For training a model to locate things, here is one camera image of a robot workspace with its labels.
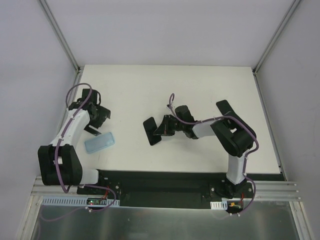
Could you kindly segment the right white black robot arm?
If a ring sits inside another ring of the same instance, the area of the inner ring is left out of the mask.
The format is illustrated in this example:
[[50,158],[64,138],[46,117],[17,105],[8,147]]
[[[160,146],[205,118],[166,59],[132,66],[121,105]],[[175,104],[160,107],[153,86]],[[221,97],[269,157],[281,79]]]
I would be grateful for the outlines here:
[[162,137],[171,137],[176,132],[183,132],[187,138],[193,140],[217,137],[228,153],[228,168],[224,182],[215,186],[214,191],[228,199],[241,194],[247,183],[245,173],[248,155],[257,139],[252,128],[230,106],[228,111],[223,111],[220,119],[202,122],[194,119],[186,105],[178,106],[174,113],[164,115],[159,126],[152,119],[151,125],[145,127],[150,145],[160,142]]

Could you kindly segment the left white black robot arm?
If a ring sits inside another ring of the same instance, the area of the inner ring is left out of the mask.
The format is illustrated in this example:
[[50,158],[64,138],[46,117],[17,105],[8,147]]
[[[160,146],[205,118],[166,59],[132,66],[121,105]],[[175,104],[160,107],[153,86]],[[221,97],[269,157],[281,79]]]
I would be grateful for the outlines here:
[[88,185],[94,194],[102,194],[105,181],[99,178],[97,169],[82,167],[76,147],[84,131],[93,136],[101,134],[98,129],[111,117],[111,111],[101,106],[101,94],[91,88],[84,88],[81,97],[72,102],[67,111],[67,119],[57,136],[37,151],[42,182],[45,186],[64,189]]

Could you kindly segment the light blue phone case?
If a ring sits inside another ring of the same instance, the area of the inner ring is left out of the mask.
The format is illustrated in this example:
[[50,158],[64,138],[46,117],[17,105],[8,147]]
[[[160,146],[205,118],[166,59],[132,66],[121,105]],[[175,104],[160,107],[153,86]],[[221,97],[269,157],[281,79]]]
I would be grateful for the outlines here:
[[93,154],[105,148],[113,146],[115,138],[111,132],[100,134],[84,142],[84,147],[87,154]]

